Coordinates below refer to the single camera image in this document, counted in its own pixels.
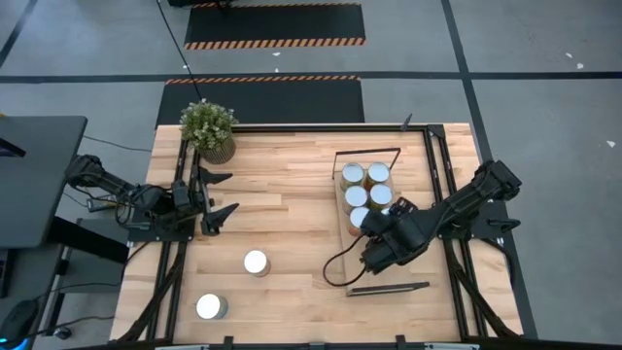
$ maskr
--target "plant pot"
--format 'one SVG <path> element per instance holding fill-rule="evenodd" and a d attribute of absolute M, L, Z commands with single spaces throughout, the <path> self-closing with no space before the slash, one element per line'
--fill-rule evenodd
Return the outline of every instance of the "plant pot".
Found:
<path fill-rule="evenodd" d="M 223 145 L 214 150 L 199 151 L 201 156 L 211 164 L 224 164 L 233 158 L 235 155 L 235 142 L 233 136 L 227 138 Z"/>

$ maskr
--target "hazard tape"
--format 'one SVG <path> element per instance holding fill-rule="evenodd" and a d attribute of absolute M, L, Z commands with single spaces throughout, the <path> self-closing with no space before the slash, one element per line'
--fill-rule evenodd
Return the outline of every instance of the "hazard tape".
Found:
<path fill-rule="evenodd" d="M 308 48 L 333 46 L 362 46 L 365 45 L 365 42 L 365 38 L 234 40 L 186 43 L 184 45 L 184 48 L 186 50 Z"/>
<path fill-rule="evenodd" d="M 255 7 L 300 7 L 300 6 L 360 6 L 359 3 L 310 3 L 310 4 L 265 4 L 265 5 L 231 5 L 231 8 L 255 8 Z M 216 3 L 197 4 L 193 9 L 217 7 Z"/>
<path fill-rule="evenodd" d="M 302 82 L 302 81 L 343 81 L 360 80 L 358 76 L 272 76 L 272 77 L 237 77 L 237 78 L 201 78 L 169 79 L 169 84 L 213 84 L 213 83 L 259 83 L 259 82 Z"/>

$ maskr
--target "jar lid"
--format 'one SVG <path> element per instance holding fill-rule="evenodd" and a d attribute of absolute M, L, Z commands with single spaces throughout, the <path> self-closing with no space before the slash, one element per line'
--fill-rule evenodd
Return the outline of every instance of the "jar lid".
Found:
<path fill-rule="evenodd" d="M 393 199 L 391 188 L 389 188 L 387 185 L 374 185 L 374 187 L 371 188 L 369 194 L 371 195 L 371 200 L 373 200 L 374 203 L 378 203 L 380 205 L 389 204 L 389 202 L 391 202 L 391 199 Z"/>
<path fill-rule="evenodd" d="M 356 163 L 347 163 L 343 166 L 343 178 L 350 182 L 359 182 L 363 179 L 363 168 Z"/>
<path fill-rule="evenodd" d="M 367 173 L 369 174 L 371 180 L 375 182 L 385 182 L 389 180 L 390 170 L 387 164 L 375 162 L 369 166 Z"/>
<path fill-rule="evenodd" d="M 350 223 L 352 223 L 355 228 L 360 228 L 368 212 L 369 209 L 365 207 L 354 208 L 352 213 L 350 213 Z"/>
<path fill-rule="evenodd" d="M 244 268 L 250 273 L 262 272 L 268 263 L 268 258 L 262 251 L 250 251 L 244 257 Z"/>
<path fill-rule="evenodd" d="M 361 186 L 353 186 L 346 190 L 345 198 L 354 207 L 364 206 L 367 203 L 367 191 Z"/>
<path fill-rule="evenodd" d="M 221 299 L 213 294 L 201 297 L 196 303 L 196 313 L 204 320 L 211 320 L 221 311 Z"/>

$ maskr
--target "concrete floor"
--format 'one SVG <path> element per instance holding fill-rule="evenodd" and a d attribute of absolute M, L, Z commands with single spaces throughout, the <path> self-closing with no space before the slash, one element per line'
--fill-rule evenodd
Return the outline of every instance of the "concrete floor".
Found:
<path fill-rule="evenodd" d="M 287 1 L 240 0 L 251 2 Z M 188 52 L 187 58 L 196 73 L 458 71 L 441 0 L 360 3 L 363 48 Z M 163 6 L 182 39 L 189 10 Z M 620 1 L 451 0 L 451 6 L 471 72 L 622 70 Z M 24 8 L 23 0 L 0 2 L 0 45 Z M 39 0 L 0 60 L 0 79 L 182 73 L 152 0 Z M 524 183 L 508 211 L 523 222 L 514 236 L 539 337 L 622 344 L 616 270 L 622 263 L 622 80 L 494 80 L 474 87 L 493 155 Z M 162 89 L 163 83 L 0 84 L 0 112 L 84 115 L 86 135 L 150 148 Z M 367 122 L 401 122 L 409 113 L 413 122 L 471 122 L 458 80 L 366 79 L 362 89 Z M 145 178 L 148 154 L 88 140 L 80 151 L 99 155 L 130 182 Z M 66 197 L 58 215 L 91 217 Z M 115 306 L 114 295 L 70 296 L 61 321 L 112 314 Z M 110 327 L 79 324 L 72 338 L 40 338 L 36 348 L 101 344 Z"/>

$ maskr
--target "wooden tabletop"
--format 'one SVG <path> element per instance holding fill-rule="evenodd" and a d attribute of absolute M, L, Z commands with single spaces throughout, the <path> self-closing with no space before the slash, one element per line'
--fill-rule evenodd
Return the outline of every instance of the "wooden tabletop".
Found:
<path fill-rule="evenodd" d="M 467 123 L 445 125 L 458 188 L 479 165 Z M 180 144 L 179 126 L 161 126 L 156 133 L 147 182 L 169 186 Z M 392 342 L 459 340 L 442 244 L 405 267 L 430 287 L 408 293 L 346 297 L 322 277 L 328 258 L 341 251 L 335 189 L 331 169 L 336 151 L 401 147 L 392 172 L 396 191 L 421 209 L 433 203 L 432 182 L 423 137 L 414 132 L 287 132 L 236 134 L 237 152 L 224 165 L 202 163 L 212 172 L 233 177 L 210 186 L 217 208 L 239 202 L 222 234 L 205 237 L 198 229 L 189 245 L 176 343 L 222 343 L 233 335 L 238 343 Z M 434 143 L 440 163 L 440 151 Z M 190 156 L 186 162 L 190 166 Z M 378 156 L 344 158 L 365 164 Z M 447 186 L 441 169 L 444 195 Z M 506 324 L 521 331 L 503 255 L 479 241 L 470 243 L 481 294 Z M 261 249 L 271 261 L 262 278 L 244 270 L 244 255 Z M 125 333 L 151 298 L 160 244 L 152 243 L 127 267 L 111 338 Z M 344 280 L 343 261 L 335 261 L 328 277 Z M 205 321 L 195 311 L 208 293 L 225 297 L 229 310 L 222 320 Z M 158 335 L 163 335 L 168 300 L 162 304 Z M 469 330 L 475 326 L 465 297 Z"/>

